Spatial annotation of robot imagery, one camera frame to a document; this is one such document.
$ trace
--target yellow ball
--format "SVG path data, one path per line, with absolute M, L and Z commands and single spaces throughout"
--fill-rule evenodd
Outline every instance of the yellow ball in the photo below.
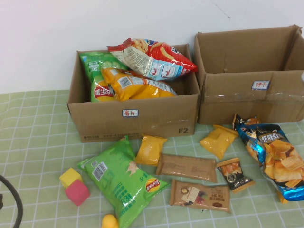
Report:
M 118 228 L 118 221 L 114 215 L 106 215 L 103 218 L 101 228 Z

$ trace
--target cardboard box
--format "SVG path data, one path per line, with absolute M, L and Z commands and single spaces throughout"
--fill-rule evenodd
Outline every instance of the cardboard box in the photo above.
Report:
M 230 124 L 234 113 L 259 115 L 263 123 L 303 119 L 300 27 L 198 33 L 194 58 L 199 124 Z
M 191 59 L 188 45 L 174 47 Z M 194 73 L 168 82 L 180 96 L 91 103 L 91 85 L 78 53 L 67 106 L 82 142 L 119 140 L 126 134 L 130 139 L 141 138 L 142 133 L 162 137 L 194 134 L 200 96 Z

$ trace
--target white wall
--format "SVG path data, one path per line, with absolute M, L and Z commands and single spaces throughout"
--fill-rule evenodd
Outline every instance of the white wall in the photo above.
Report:
M 0 93 L 68 89 L 76 50 L 304 25 L 303 0 L 0 0 Z

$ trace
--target red snack bag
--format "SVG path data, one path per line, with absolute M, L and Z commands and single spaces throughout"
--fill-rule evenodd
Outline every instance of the red snack bag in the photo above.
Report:
M 156 81 L 172 80 L 197 71 L 194 63 L 163 42 L 128 38 L 121 45 L 108 46 L 108 50 L 132 70 Z

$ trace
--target snack food image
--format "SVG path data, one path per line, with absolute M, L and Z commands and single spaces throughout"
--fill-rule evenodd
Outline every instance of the snack food image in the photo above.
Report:
M 115 100 L 102 75 L 95 76 L 91 86 L 91 102 Z
M 217 182 L 214 159 L 194 158 L 170 154 L 161 154 L 156 175 L 189 177 Z
M 230 213 L 230 192 L 228 186 L 204 186 L 172 180 L 171 206 L 185 206 L 198 209 L 219 210 Z
M 214 130 L 199 143 L 207 151 L 213 153 L 219 159 L 222 159 L 226 149 L 232 144 L 234 139 L 238 137 L 238 133 L 219 125 L 213 125 L 213 127 Z
M 263 167 L 263 174 L 287 201 L 304 200 L 304 161 L 280 126 L 245 125 L 244 121 L 236 115 L 234 127 L 249 153 Z
M 163 42 L 129 38 L 121 45 L 108 46 L 108 51 L 132 70 L 156 81 L 197 71 L 195 64 Z
M 136 166 L 128 137 L 99 155 L 85 159 L 78 167 L 87 172 L 113 205 L 119 228 L 127 228 L 168 183 Z
M 255 184 L 252 179 L 244 176 L 239 158 L 220 162 L 217 164 L 217 168 L 223 174 L 225 181 L 233 193 L 242 191 Z
M 134 71 L 113 68 L 101 71 L 106 82 L 114 90 L 114 97 L 119 101 L 177 96 L 166 83 L 145 79 Z
M 79 52 L 79 56 L 91 83 L 96 76 L 101 76 L 101 69 L 117 68 L 126 70 L 128 68 L 109 52 Z
M 163 144 L 167 139 L 157 136 L 143 135 L 142 144 L 136 155 L 136 163 L 158 165 Z

